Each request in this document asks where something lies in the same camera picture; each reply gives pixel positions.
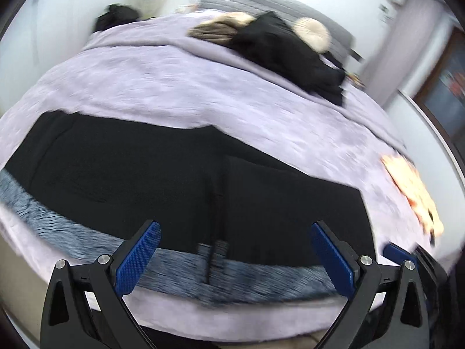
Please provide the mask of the black pants with patterned side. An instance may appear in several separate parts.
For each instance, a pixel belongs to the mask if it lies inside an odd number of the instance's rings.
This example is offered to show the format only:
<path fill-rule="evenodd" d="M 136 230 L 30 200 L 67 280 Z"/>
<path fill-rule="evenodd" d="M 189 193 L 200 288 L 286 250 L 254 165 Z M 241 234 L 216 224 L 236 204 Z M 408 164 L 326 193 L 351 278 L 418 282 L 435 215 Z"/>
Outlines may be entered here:
<path fill-rule="evenodd" d="M 162 239 L 140 285 L 210 305 L 332 295 L 310 240 L 316 221 L 356 253 L 375 253 L 357 189 L 309 177 L 213 126 L 44 113 L 1 170 L 1 201 L 81 261 L 156 221 Z"/>

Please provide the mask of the orange garment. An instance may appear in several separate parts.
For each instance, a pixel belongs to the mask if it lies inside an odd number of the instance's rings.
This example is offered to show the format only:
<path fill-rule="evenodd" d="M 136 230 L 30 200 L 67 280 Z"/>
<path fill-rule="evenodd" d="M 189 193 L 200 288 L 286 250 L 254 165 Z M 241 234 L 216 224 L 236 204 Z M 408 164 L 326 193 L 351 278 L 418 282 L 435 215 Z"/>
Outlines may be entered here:
<path fill-rule="evenodd" d="M 409 202 L 419 223 L 423 226 L 423 231 L 435 238 L 440 237 L 445 228 L 436 204 L 420 178 L 419 171 L 400 155 L 383 155 L 381 160 L 393 182 Z"/>

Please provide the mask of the dark framed window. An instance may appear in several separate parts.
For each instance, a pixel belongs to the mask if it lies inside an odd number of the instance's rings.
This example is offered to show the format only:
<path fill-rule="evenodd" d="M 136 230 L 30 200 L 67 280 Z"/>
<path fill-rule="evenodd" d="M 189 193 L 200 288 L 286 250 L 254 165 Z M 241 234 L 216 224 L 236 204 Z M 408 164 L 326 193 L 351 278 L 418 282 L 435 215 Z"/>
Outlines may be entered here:
<path fill-rule="evenodd" d="M 464 31 L 454 28 L 443 53 L 414 101 L 438 131 L 464 149 Z"/>

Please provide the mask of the lilac plush bed blanket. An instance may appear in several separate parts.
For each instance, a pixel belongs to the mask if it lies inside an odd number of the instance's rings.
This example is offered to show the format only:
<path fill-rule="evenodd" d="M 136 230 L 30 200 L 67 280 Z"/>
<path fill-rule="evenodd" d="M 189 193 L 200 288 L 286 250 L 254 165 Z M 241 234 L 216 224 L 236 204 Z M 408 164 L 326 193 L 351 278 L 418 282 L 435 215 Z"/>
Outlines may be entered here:
<path fill-rule="evenodd" d="M 383 155 L 406 152 L 384 110 L 346 81 L 343 105 L 336 106 L 235 51 L 187 36 L 188 29 L 213 15 L 173 14 L 94 34 L 1 118 L 1 170 L 48 112 L 173 129 L 213 126 L 309 177 L 357 189 L 371 224 L 375 259 L 388 242 L 433 251 L 430 235 L 382 164 Z M 87 262 L 48 244 L 2 201 L 1 233 L 43 280 L 51 278 L 58 259 Z M 344 301 L 334 289 L 319 299 L 210 305 L 139 283 L 128 304 L 154 329 L 246 343 L 324 329 Z"/>

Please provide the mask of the lilac curtain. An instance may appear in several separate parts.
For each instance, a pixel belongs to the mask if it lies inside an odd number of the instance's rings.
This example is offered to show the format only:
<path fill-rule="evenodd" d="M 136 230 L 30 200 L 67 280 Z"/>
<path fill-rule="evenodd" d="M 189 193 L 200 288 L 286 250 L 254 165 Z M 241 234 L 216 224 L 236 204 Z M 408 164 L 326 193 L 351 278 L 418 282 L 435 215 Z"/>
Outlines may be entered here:
<path fill-rule="evenodd" d="M 446 14 L 437 0 L 406 0 L 397 11 L 389 33 L 364 66 L 360 80 L 365 93 L 384 106 L 413 70 L 435 27 Z"/>

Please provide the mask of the round cream cushion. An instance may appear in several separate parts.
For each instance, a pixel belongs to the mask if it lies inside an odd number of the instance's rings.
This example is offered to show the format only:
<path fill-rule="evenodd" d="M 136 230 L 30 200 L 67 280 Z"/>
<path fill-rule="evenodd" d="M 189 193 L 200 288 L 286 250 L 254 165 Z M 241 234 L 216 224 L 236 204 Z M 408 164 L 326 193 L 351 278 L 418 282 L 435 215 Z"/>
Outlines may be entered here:
<path fill-rule="evenodd" d="M 329 50 L 332 36 L 323 23 L 309 17 L 301 17 L 292 26 L 293 32 L 315 52 L 322 54 Z"/>

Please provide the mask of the black clothes pile on bed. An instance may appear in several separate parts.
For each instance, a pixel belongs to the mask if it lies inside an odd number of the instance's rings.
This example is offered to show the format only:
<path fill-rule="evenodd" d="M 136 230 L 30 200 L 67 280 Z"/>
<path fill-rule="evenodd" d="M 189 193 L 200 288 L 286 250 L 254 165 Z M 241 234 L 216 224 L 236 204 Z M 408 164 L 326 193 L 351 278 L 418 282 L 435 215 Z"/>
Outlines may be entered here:
<path fill-rule="evenodd" d="M 260 15 L 239 29 L 228 46 L 306 93 L 343 105 L 341 84 L 346 73 L 342 64 L 329 51 L 315 52 L 277 14 Z"/>

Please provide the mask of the black garment beside bed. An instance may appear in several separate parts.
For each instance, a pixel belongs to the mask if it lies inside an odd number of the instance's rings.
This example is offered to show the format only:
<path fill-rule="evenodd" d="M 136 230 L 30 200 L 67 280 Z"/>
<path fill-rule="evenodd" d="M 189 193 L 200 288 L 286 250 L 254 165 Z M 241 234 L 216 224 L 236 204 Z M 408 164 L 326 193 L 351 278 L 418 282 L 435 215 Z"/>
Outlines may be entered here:
<path fill-rule="evenodd" d="M 99 16 L 94 24 L 93 32 L 102 32 L 113 27 L 138 21 L 140 13 L 130 6 L 112 4 L 105 13 Z"/>

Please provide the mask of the brown knitted garment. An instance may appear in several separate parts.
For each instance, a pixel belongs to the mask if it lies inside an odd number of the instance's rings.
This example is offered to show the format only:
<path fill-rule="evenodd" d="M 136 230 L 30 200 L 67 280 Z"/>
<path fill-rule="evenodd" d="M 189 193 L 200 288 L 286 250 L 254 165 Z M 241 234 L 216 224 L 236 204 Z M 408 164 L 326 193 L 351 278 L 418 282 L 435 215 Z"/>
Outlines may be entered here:
<path fill-rule="evenodd" d="M 255 18 L 245 12 L 223 13 L 187 31 L 187 36 L 227 47 L 240 29 L 248 26 Z"/>

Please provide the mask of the grey quilted headboard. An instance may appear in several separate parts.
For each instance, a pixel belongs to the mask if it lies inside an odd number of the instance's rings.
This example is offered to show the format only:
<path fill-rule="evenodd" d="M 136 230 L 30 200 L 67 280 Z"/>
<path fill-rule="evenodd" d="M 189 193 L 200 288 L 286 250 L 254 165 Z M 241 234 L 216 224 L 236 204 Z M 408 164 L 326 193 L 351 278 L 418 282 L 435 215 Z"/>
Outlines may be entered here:
<path fill-rule="evenodd" d="M 256 17 L 273 11 L 288 25 L 293 25 L 303 17 L 313 18 L 329 30 L 330 52 L 338 61 L 346 62 L 351 54 L 353 36 L 348 30 L 318 10 L 296 0 L 198 0 L 198 8 L 224 12 L 240 11 Z"/>

